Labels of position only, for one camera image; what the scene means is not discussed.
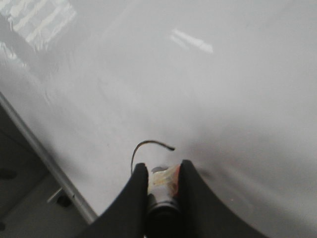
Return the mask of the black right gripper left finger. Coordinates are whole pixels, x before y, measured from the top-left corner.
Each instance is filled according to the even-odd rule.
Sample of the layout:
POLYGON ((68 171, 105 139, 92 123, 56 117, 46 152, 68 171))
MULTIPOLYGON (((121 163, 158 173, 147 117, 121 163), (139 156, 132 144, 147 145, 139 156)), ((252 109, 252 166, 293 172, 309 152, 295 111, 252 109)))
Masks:
POLYGON ((78 238, 142 238, 145 229, 148 170, 136 165, 128 183, 107 208, 78 238))

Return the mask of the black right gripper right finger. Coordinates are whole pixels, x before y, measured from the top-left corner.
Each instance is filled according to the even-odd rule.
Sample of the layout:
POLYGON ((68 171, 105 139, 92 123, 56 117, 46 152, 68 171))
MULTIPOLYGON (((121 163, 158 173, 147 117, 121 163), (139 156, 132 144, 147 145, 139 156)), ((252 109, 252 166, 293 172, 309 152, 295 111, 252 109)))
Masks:
POLYGON ((221 202, 189 160, 183 160, 181 163, 178 193, 185 226, 184 237, 265 237, 221 202))

